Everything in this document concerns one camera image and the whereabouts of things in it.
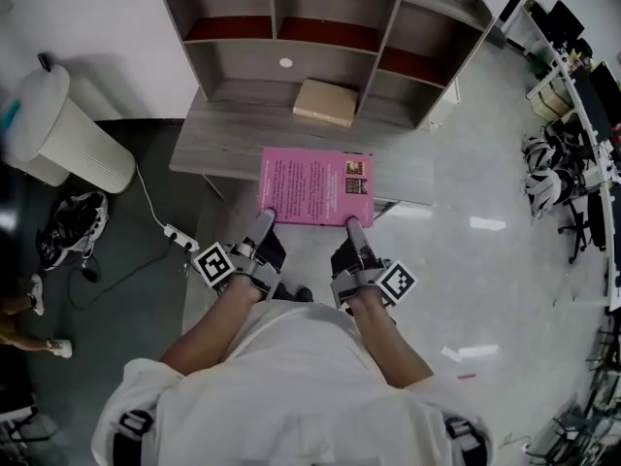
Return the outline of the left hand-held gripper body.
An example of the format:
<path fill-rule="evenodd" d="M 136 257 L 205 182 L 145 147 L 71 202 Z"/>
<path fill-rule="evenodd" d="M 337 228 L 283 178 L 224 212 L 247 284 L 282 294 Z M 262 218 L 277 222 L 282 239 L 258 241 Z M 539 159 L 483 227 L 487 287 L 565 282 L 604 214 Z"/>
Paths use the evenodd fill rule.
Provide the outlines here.
<path fill-rule="evenodd" d="M 248 237 L 241 243 L 219 242 L 192 259 L 205 284 L 221 294 L 232 276 L 245 276 L 261 292 L 261 300 L 270 300 L 280 283 L 281 267 L 286 252 L 276 233 L 270 230 L 263 241 L 253 244 Z"/>

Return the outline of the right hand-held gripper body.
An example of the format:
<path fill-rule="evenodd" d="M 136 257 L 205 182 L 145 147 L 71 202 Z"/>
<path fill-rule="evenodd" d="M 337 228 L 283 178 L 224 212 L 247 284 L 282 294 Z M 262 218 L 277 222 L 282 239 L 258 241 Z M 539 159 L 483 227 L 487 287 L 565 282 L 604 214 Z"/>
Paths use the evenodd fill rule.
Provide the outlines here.
<path fill-rule="evenodd" d="M 399 260 L 377 257 L 368 245 L 346 239 L 331 256 L 331 289 L 335 306 L 350 314 L 347 302 L 361 288 L 375 287 L 385 308 L 394 308 L 418 285 L 418 278 Z"/>

